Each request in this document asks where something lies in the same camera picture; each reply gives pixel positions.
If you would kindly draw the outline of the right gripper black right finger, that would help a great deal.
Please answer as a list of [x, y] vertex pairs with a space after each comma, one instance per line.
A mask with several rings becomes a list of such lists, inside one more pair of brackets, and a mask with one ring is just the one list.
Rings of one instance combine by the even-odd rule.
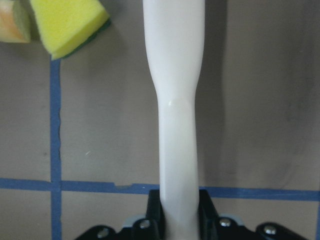
[[235, 216], [219, 215], [209, 193], [199, 190], [199, 231], [201, 240], [246, 240], [246, 229]]

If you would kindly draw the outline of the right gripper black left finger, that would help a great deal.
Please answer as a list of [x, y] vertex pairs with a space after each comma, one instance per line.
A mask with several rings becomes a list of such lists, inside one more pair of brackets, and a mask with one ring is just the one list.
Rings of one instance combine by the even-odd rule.
[[160, 201], [160, 191], [150, 190], [148, 193], [145, 217], [134, 222], [131, 228], [132, 240], [163, 240], [165, 218]]

